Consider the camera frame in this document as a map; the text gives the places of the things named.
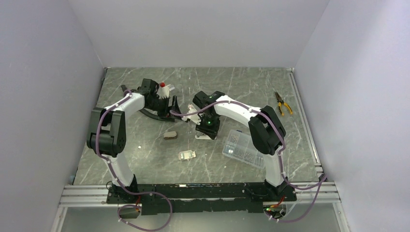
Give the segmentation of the brown stapler base part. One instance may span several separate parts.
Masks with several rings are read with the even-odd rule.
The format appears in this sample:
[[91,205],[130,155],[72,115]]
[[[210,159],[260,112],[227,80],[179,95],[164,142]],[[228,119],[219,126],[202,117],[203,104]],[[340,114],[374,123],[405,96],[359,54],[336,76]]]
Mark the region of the brown stapler base part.
[[176,139],[178,136],[176,131],[167,131],[163,134],[163,138],[165,140],[172,140],[172,139]]

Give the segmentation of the white staple box tray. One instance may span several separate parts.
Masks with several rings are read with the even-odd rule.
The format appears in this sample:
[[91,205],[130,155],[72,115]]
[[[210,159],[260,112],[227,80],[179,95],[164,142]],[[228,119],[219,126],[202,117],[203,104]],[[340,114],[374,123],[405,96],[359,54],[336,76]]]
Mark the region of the white staple box tray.
[[178,158],[180,160],[190,160],[195,157],[196,157],[196,153],[195,151],[192,151],[192,150],[182,151],[182,152],[179,152],[178,154]]

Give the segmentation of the pale green white stapler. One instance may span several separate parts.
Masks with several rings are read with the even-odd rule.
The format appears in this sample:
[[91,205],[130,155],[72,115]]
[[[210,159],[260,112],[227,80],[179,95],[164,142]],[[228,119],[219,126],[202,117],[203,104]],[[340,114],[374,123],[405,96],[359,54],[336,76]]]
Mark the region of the pale green white stapler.
[[196,131],[195,139],[197,139],[197,140],[212,140],[212,138],[210,136],[208,136],[205,133],[202,133],[200,131]]

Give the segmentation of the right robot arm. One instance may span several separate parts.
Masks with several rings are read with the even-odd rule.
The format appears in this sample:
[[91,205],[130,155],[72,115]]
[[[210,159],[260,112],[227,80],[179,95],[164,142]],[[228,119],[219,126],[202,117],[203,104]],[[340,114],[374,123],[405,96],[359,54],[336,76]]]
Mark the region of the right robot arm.
[[263,154],[265,164],[266,195],[279,200],[285,193],[286,175],[280,155],[286,145],[286,131],[271,106],[252,107],[237,102],[228,95],[216,91],[211,95],[198,92],[193,103],[200,108],[200,123],[196,130],[215,139],[220,128],[220,117],[225,116],[245,125],[250,131],[254,147]]

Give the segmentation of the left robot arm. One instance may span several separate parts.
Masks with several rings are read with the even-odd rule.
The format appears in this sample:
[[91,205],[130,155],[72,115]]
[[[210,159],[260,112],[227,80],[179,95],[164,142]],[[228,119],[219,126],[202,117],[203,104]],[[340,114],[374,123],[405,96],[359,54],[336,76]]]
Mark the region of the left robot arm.
[[126,203],[134,202],[139,194],[136,176],[123,154],[127,142],[127,121],[137,112],[163,122],[179,120],[178,116],[170,113],[171,110],[179,111],[177,96],[170,96],[174,88],[173,85],[144,78],[136,89],[121,85],[123,97],[119,101],[104,108],[95,107],[91,112],[87,147],[104,160],[113,185],[123,186],[119,196]]

